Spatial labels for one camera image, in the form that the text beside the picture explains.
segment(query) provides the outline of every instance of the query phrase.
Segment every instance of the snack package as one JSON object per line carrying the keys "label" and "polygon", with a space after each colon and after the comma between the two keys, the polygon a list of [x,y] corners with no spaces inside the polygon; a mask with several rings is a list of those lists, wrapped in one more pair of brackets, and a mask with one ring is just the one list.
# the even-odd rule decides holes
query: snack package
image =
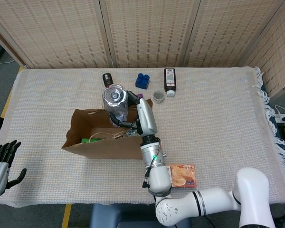
{"label": "snack package", "polygon": [[173,188],[196,188],[194,165],[167,165]]}

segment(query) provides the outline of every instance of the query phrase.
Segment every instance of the green object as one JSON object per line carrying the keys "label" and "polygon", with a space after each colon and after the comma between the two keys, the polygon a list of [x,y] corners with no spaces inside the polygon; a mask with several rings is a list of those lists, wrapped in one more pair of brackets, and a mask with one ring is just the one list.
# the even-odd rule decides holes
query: green object
{"label": "green object", "polygon": [[99,140],[102,140],[102,139],[87,139],[87,138],[83,138],[83,139],[81,139],[81,143],[94,143],[94,142],[96,142],[96,141],[99,141]]}

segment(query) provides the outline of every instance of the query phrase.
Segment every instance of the tablecloth fringe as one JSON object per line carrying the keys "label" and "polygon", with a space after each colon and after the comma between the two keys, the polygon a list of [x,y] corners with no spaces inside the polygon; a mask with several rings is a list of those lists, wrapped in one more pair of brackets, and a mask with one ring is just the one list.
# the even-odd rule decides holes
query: tablecloth fringe
{"label": "tablecloth fringe", "polygon": [[283,163],[284,173],[285,173],[285,150],[280,146],[280,145],[285,145],[285,142],[284,142],[284,140],[276,137],[277,128],[276,128],[275,124],[270,120],[270,118],[273,117],[276,112],[274,111],[274,109],[272,109],[268,105],[270,98],[268,97],[267,93],[261,89],[261,87],[264,84],[263,79],[262,79],[263,73],[261,72],[260,68],[258,68],[256,66],[255,66],[254,69],[256,71],[256,76],[257,76],[256,79],[257,79],[258,85],[254,85],[252,87],[258,88],[257,94],[261,97],[261,99],[262,99],[262,101],[264,103],[266,119],[267,119],[269,127],[270,127],[270,129],[272,131],[274,142],[275,142],[275,145],[276,145],[275,148],[276,148],[277,153],[281,157],[281,161]]}

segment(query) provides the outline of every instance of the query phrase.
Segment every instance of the power strip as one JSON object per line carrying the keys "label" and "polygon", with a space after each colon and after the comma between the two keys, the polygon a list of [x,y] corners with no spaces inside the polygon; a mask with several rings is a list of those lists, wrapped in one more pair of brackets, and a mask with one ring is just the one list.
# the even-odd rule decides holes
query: power strip
{"label": "power strip", "polygon": [[285,117],[285,114],[275,114],[275,121],[277,123],[285,124],[285,121],[282,120],[284,117]]}

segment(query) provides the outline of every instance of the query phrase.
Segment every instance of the blue lego block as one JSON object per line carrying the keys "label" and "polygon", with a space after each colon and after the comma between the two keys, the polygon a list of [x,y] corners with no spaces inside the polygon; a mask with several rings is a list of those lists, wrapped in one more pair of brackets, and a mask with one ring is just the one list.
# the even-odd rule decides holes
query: blue lego block
{"label": "blue lego block", "polygon": [[149,81],[150,81],[149,75],[143,75],[142,73],[139,73],[135,82],[135,86],[137,88],[147,89]]}

